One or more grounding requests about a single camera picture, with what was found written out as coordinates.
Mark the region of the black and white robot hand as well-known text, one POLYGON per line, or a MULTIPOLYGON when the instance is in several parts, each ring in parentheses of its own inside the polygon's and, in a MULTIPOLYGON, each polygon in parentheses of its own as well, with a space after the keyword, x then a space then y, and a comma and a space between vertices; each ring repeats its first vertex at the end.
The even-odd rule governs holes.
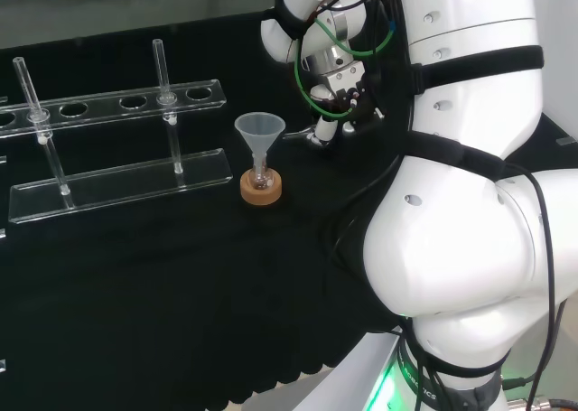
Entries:
POLYGON ((305 93, 316 114, 308 140, 319 147, 328 146, 336 136, 361 134, 385 119, 386 111, 365 84, 361 61, 318 62, 310 56, 302 61, 303 73, 312 82, 305 93))

